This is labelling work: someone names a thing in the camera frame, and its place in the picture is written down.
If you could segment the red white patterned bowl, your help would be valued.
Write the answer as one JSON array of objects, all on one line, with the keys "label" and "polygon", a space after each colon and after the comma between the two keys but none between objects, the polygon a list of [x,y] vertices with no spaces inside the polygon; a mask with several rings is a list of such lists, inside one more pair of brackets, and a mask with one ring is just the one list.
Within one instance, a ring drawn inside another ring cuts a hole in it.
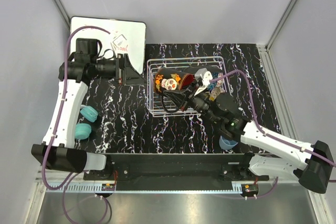
[{"label": "red white patterned bowl", "polygon": [[210,92],[209,100],[210,100],[210,101],[215,101],[216,98],[217,98],[220,94],[222,94],[222,93],[224,93],[224,92],[225,92],[225,91],[222,90],[222,89],[220,89],[219,87],[215,87],[215,88]]}]

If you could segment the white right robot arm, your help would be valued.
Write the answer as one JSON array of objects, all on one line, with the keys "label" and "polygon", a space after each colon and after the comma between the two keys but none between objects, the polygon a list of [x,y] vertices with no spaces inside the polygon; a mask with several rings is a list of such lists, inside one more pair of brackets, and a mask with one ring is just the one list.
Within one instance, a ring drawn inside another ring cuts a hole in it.
[{"label": "white right robot arm", "polygon": [[164,81],[161,90],[163,97],[170,98],[180,110],[192,108],[200,113],[223,138],[257,146],[275,155],[269,159],[254,156],[241,164],[238,173],[242,179],[285,175],[294,177],[312,192],[326,193],[335,162],[325,142],[301,142],[261,127],[243,116],[227,93],[208,93],[193,84],[180,89],[169,80]]}]

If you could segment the red black mug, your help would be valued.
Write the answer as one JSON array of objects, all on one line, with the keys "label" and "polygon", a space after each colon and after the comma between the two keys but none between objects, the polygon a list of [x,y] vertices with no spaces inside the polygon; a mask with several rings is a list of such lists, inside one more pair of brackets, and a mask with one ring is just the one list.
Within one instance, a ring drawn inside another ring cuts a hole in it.
[{"label": "red black mug", "polygon": [[[190,73],[178,71],[172,68],[160,68],[153,78],[153,92],[160,96],[162,105],[163,91],[182,90],[187,88],[194,81]],[[168,109],[167,113],[175,113],[178,110]]]}]

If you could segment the black floral square plate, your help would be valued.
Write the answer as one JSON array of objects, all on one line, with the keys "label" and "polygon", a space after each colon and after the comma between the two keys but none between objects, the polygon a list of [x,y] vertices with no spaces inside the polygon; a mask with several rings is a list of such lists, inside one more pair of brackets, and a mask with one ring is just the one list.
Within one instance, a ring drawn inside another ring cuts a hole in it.
[{"label": "black floral square plate", "polygon": [[211,73],[222,73],[223,72],[222,69],[216,66],[187,67],[187,68],[184,68],[182,71],[195,75],[196,72],[200,69],[206,69],[207,71]]}]

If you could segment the blue patterned bowl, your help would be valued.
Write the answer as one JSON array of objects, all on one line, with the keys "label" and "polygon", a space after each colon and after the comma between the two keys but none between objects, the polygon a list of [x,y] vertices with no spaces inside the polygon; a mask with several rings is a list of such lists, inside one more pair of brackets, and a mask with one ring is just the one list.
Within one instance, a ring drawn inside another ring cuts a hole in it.
[{"label": "blue patterned bowl", "polygon": [[221,92],[224,92],[224,80],[221,79],[216,82],[211,82],[207,87],[209,92],[211,92],[215,88],[219,88]]}]

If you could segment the light blue plastic cup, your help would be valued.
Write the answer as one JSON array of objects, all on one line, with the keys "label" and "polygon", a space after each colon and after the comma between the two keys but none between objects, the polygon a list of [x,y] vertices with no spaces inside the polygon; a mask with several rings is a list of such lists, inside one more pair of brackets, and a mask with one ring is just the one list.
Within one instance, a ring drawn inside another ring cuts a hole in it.
[{"label": "light blue plastic cup", "polygon": [[235,147],[238,144],[238,142],[233,140],[227,140],[223,136],[219,138],[219,146],[223,150],[231,150],[233,147]]}]

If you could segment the white wire dish rack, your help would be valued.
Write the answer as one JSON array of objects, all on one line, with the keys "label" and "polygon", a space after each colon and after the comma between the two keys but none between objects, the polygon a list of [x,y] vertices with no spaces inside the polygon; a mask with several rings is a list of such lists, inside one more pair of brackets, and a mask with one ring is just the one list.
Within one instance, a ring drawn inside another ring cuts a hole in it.
[{"label": "white wire dish rack", "polygon": [[176,110],[176,105],[173,101],[166,97],[161,97],[154,92],[154,78],[159,69],[167,68],[188,73],[196,73],[197,70],[206,68],[208,71],[215,74],[215,78],[226,74],[224,58],[221,56],[202,56],[202,57],[187,57],[187,58],[162,58],[149,59],[146,66],[146,107],[153,117],[162,118],[164,116],[190,116],[197,115],[197,112],[191,108],[186,111],[177,111],[174,114],[164,110],[164,106],[168,110]]}]

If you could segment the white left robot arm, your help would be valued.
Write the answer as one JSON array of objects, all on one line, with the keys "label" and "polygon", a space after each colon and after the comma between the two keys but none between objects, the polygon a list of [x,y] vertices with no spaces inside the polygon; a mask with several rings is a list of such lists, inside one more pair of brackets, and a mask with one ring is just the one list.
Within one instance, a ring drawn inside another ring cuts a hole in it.
[{"label": "white left robot arm", "polygon": [[145,81],[133,67],[129,55],[117,54],[113,59],[99,57],[101,42],[78,38],[76,50],[59,68],[58,98],[49,129],[41,144],[31,148],[32,156],[44,169],[80,173],[95,170],[103,180],[113,175],[113,167],[104,154],[88,153],[75,148],[76,140],[85,140],[98,112],[83,105],[90,83],[95,78],[115,80],[124,86],[143,85]]}]

